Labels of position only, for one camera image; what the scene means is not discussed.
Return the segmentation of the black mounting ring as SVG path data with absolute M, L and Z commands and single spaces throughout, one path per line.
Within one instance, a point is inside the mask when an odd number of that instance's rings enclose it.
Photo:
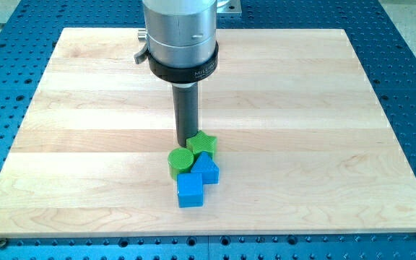
M 150 53 L 147 55 L 147 59 L 149 60 L 149 68 L 156 77 L 170 83 L 188 84 L 202 81 L 215 71 L 218 65 L 218 51 L 219 44 L 216 42 L 214 53 L 210 58 L 203 64 L 190 68 L 166 66 L 157 61 Z

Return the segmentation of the silver arm base bracket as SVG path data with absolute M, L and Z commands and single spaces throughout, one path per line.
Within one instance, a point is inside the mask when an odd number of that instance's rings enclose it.
M 241 0 L 217 0 L 217 14 L 220 16 L 241 16 Z

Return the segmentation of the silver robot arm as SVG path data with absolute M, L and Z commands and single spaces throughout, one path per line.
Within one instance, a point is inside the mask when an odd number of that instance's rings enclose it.
M 178 144 L 199 131 L 198 83 L 217 68 L 215 0 L 143 0 L 145 39 L 134 54 L 151 72 L 171 83 Z

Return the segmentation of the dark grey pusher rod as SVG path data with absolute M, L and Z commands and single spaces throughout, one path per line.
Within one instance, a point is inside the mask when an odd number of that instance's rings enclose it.
M 175 112 L 175 128 L 178 144 L 186 146 L 186 140 L 199 130 L 198 84 L 172 84 Z

